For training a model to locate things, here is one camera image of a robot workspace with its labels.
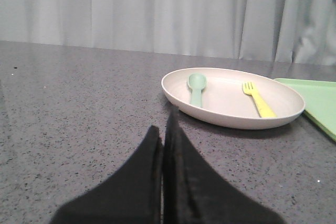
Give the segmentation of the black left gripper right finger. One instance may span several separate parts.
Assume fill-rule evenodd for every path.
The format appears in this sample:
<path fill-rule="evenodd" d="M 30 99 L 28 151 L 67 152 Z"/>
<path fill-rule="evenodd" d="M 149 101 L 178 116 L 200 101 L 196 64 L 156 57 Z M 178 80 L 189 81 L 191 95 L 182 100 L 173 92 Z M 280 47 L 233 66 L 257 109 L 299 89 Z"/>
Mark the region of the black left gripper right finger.
<path fill-rule="evenodd" d="M 166 125 L 164 223 L 283 223 L 271 209 L 244 195 L 202 158 L 178 123 L 173 107 Z"/>

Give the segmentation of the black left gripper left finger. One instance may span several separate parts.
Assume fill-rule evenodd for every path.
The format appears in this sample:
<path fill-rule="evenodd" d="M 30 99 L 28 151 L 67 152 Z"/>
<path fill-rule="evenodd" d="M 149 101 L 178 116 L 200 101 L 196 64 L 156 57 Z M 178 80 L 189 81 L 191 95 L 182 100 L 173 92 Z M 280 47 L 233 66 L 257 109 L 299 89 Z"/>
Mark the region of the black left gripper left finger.
<path fill-rule="evenodd" d="M 160 223 L 163 145 L 151 126 L 112 176 L 61 206 L 51 223 Z"/>

